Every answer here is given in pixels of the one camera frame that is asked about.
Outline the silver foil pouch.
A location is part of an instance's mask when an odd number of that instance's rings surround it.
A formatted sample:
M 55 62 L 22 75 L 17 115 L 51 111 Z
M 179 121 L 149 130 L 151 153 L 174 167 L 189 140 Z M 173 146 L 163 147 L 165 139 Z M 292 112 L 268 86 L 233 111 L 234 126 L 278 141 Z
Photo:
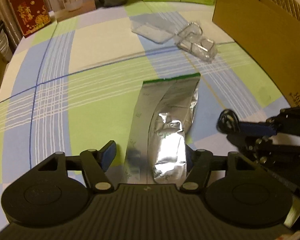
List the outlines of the silver foil pouch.
M 126 149 L 127 183 L 179 186 L 185 180 L 186 133 L 194 120 L 199 82 L 199 73 L 143 82 Z

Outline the checked tablecloth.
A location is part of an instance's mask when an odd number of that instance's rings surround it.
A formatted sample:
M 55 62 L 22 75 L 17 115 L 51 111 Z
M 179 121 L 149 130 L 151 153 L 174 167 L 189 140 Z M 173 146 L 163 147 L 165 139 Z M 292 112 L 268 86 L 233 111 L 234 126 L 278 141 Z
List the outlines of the checked tablecloth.
M 125 159 L 134 107 L 143 81 L 201 74 L 199 101 L 186 142 L 225 154 L 234 147 L 217 132 L 225 108 L 240 119 L 263 121 L 288 106 L 257 63 L 212 22 L 212 6 L 129 2 L 54 22 L 25 38 L 0 90 L 0 199 L 4 189 L 56 151 L 77 155 L 116 141 L 108 176 Z M 131 32 L 131 21 L 155 13 L 181 28 L 200 23 L 218 45 L 210 62 L 169 41 L 153 43 Z M 0 230 L 7 219 L 0 204 Z

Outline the brown cardboard box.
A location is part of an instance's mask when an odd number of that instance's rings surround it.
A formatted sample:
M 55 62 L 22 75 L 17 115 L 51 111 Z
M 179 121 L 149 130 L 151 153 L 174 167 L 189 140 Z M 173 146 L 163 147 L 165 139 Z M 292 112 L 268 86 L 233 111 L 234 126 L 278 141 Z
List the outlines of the brown cardboard box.
M 212 18 L 300 106 L 300 22 L 271 0 L 217 0 Z

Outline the clear plastic clamshell with clip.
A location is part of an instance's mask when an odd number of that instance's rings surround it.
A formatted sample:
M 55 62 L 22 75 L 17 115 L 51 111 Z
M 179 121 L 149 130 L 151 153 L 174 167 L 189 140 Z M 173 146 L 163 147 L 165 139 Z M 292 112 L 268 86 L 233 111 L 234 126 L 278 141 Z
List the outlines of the clear plastic clamshell with clip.
M 217 55 L 216 43 L 207 38 L 197 22 L 189 22 L 174 36 L 174 42 L 182 49 L 202 61 L 212 61 Z

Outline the clear flat plastic tray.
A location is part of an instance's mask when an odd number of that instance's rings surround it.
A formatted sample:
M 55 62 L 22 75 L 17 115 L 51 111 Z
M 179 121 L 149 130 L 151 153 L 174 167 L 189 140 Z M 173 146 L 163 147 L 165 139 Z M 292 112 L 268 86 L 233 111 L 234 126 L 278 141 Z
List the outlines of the clear flat plastic tray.
M 175 25 L 162 18 L 146 18 L 132 21 L 131 31 L 154 43 L 163 44 L 175 35 Z

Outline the crumpled silver foil bag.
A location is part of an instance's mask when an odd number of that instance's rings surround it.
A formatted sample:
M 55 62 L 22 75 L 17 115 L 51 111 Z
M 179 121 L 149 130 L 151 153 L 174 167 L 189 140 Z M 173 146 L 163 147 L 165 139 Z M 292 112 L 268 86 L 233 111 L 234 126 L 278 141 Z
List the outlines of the crumpled silver foil bag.
M 3 57 L 10 62 L 13 56 L 13 53 L 10 49 L 8 36 L 6 34 L 6 29 L 4 22 L 0 20 L 0 52 Z

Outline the red gold gift box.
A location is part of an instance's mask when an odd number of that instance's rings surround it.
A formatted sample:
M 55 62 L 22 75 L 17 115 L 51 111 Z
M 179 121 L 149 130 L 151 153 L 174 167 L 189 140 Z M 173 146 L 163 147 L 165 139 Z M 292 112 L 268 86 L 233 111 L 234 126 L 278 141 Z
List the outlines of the red gold gift box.
M 51 17 L 44 0 L 9 0 L 23 37 L 51 24 Z

